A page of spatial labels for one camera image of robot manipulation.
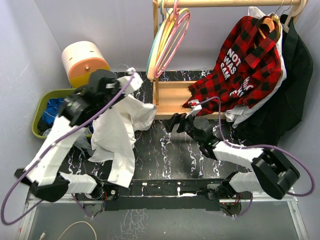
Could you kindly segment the white shirt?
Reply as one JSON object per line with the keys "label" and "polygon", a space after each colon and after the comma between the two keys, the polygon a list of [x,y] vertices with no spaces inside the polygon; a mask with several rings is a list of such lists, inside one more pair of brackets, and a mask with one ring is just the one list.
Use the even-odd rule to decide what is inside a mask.
{"label": "white shirt", "polygon": [[151,103],[126,96],[93,121],[92,163],[111,163],[107,181],[128,188],[135,172],[135,131],[148,130],[157,112]]}

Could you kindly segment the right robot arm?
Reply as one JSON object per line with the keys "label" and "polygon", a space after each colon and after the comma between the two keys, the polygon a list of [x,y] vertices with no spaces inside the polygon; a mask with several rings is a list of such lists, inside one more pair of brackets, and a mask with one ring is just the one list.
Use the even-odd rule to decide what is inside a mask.
{"label": "right robot arm", "polygon": [[245,148],[224,141],[214,136],[213,127],[206,118],[175,113],[170,119],[164,120],[163,125],[169,133],[177,125],[177,133],[187,133],[207,158],[249,169],[248,172],[232,172],[212,189],[218,197],[233,199],[243,192],[265,192],[270,197],[281,200],[300,178],[299,171],[279,150]]}

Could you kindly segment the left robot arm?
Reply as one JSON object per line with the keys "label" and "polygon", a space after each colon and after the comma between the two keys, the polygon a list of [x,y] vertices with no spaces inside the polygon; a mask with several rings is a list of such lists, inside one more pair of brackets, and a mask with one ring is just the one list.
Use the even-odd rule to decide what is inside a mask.
{"label": "left robot arm", "polygon": [[91,175],[63,173],[59,169],[97,113],[116,102],[114,97],[120,89],[114,72],[98,69],[90,74],[88,84],[64,98],[39,152],[28,166],[14,174],[35,197],[56,202],[66,194],[87,194],[93,200],[103,195],[104,188]]}

